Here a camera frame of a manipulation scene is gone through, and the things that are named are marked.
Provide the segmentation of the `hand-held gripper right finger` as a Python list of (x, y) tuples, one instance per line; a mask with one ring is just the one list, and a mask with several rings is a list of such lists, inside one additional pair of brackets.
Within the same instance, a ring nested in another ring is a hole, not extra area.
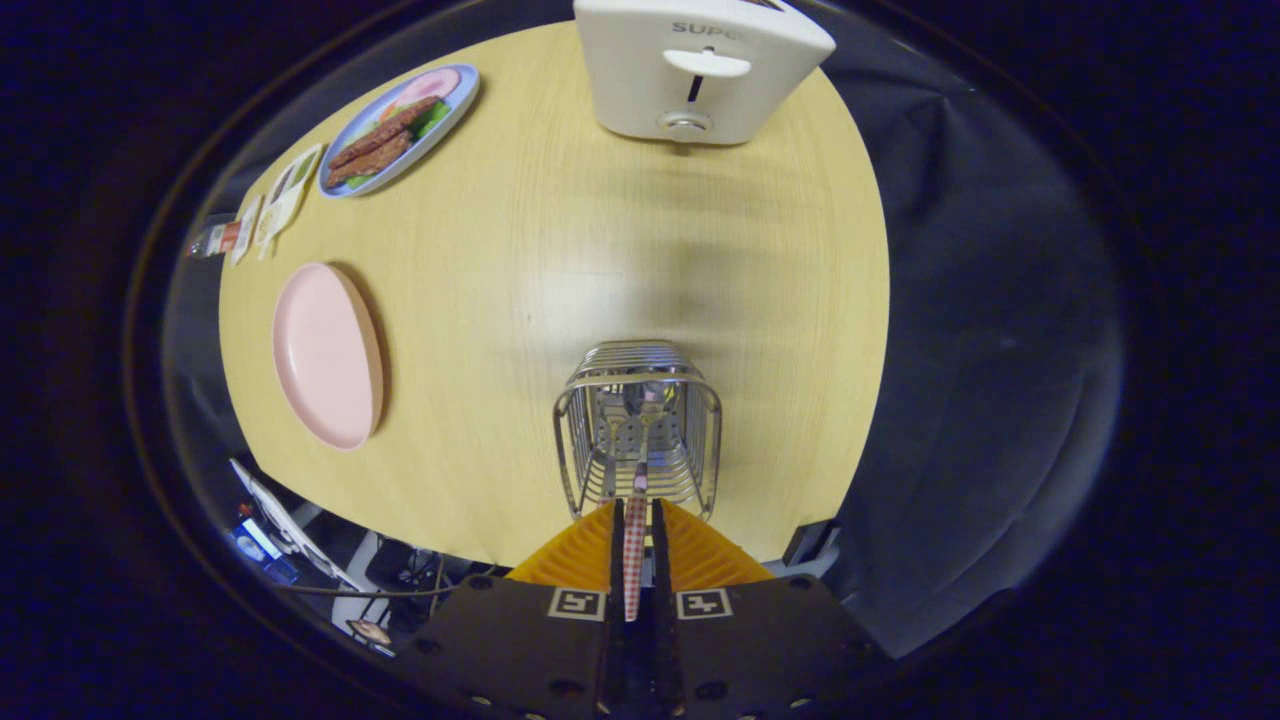
[(870, 678), (870, 637), (815, 577), (777, 577), (652, 505), (657, 692), (675, 719), (822, 719)]

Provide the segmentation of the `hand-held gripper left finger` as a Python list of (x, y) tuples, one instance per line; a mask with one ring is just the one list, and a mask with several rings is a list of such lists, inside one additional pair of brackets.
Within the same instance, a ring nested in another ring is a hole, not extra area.
[(625, 506), (589, 512), (503, 577), (472, 575), (397, 651), (396, 675), (479, 719), (598, 719), (625, 624)]

